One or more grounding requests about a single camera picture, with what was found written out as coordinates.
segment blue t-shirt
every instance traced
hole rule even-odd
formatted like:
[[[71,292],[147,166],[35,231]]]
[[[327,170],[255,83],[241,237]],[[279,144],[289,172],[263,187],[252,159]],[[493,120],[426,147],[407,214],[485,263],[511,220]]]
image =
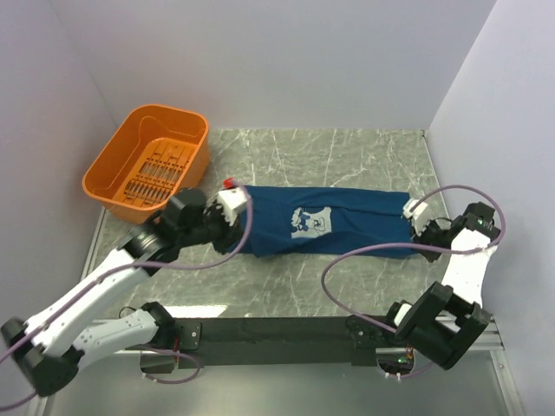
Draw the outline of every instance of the blue t-shirt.
[[[252,231],[242,253],[256,257],[284,253],[343,254],[379,243],[409,243],[410,223],[402,217],[406,192],[349,188],[247,186],[252,196]],[[241,215],[243,229],[246,212]],[[370,251],[406,257],[409,249]]]

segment red object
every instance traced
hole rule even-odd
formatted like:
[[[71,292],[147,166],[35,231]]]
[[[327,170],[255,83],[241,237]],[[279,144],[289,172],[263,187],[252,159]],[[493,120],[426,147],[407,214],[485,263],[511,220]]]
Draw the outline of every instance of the red object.
[[[228,178],[224,181],[224,188],[225,189],[232,189],[235,185],[233,184],[233,178]]]

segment white enclosure wall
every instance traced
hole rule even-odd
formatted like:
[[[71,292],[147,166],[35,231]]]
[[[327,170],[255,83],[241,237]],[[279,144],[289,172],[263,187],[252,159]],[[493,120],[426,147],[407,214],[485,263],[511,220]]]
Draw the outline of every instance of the white enclosure wall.
[[[5,322],[39,312],[79,281],[100,211],[81,176],[114,122],[47,2],[2,2],[0,56]],[[30,392],[11,360],[0,368],[0,386],[0,406]]]
[[[528,414],[553,414],[555,2],[499,0],[429,131],[440,182],[488,190],[508,231],[485,281]],[[466,194],[447,195],[452,212]]]
[[[424,128],[494,0],[51,0],[118,122]]]

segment orange basket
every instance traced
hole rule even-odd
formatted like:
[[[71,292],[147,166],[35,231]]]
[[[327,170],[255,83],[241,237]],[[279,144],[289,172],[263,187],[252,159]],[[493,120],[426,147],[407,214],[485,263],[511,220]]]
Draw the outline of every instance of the orange basket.
[[[208,121],[178,108],[136,108],[83,177],[83,190],[118,218],[140,224],[208,164]]]

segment marble table surface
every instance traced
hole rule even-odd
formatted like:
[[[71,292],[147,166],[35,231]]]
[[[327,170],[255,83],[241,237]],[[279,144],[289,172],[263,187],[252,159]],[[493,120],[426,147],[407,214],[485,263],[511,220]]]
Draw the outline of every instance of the marble table surface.
[[[410,192],[420,197],[438,186],[420,130],[240,129],[212,130],[212,163],[199,187],[207,195],[233,176],[247,185],[341,186]],[[444,216],[440,196],[430,199]],[[131,224],[106,214],[90,267],[117,245]],[[179,261],[219,258],[210,244],[184,249]],[[106,310],[115,318],[123,306],[144,302],[189,307],[204,316],[344,315],[322,292],[320,274],[334,256],[290,254],[267,258],[238,255],[218,268],[161,270]],[[387,312],[392,302],[415,301],[441,280],[447,258],[428,263],[422,256],[396,260],[352,257],[329,275],[330,290],[357,310]]]

